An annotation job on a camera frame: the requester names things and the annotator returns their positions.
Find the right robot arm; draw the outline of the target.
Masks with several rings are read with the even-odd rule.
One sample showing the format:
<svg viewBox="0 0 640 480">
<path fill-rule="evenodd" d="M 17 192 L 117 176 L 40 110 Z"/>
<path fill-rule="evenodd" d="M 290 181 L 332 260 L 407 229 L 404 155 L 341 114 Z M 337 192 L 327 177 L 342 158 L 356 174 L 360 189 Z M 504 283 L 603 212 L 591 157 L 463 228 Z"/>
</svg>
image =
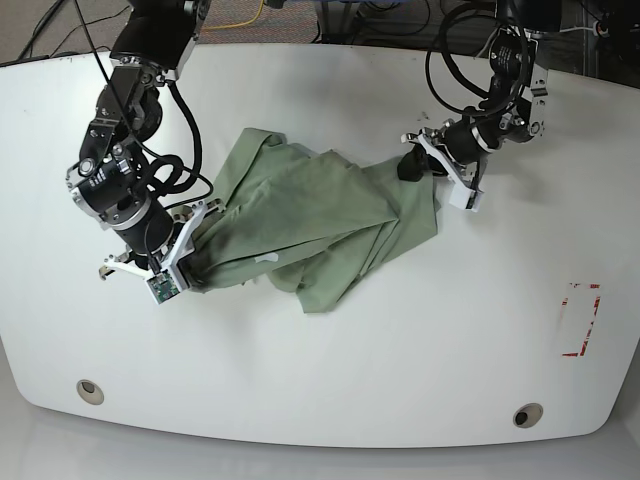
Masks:
<svg viewBox="0 0 640 480">
<path fill-rule="evenodd" d="M 183 271 L 195 251 L 193 234 L 223 203 L 209 193 L 164 206 L 162 198 L 190 190 L 204 177 L 202 137 L 176 82 L 199 39 L 207 1 L 134 1 L 111 49 L 113 71 L 96 102 L 79 159 L 66 173 L 74 203 L 126 245 L 100 267 L 142 278 L 156 303 L 190 289 Z M 193 163 L 159 155 L 146 146 L 159 129 L 159 90 L 168 88 L 193 143 Z"/>
</svg>

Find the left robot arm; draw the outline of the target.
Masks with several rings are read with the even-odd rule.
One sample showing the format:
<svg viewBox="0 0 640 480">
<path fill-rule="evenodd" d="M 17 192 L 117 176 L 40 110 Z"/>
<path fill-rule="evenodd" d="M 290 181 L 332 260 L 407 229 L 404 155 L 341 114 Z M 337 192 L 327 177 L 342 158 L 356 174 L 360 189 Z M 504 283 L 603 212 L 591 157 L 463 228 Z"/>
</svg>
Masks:
<svg viewBox="0 0 640 480">
<path fill-rule="evenodd" d="M 484 48 L 492 70 L 486 89 L 461 72 L 448 41 L 451 28 L 479 17 L 496 24 Z M 405 135 L 404 142 L 413 148 L 398 164 L 398 178 L 417 182 L 428 173 L 447 177 L 454 183 L 451 203 L 476 208 L 489 156 L 506 141 L 527 143 L 544 131 L 548 69 L 538 49 L 544 34 L 560 31 L 561 18 L 559 1 L 466 1 L 447 13 L 432 48 L 440 52 L 453 79 L 480 102 L 457 108 L 434 92 L 434 99 L 460 118 Z"/>
</svg>

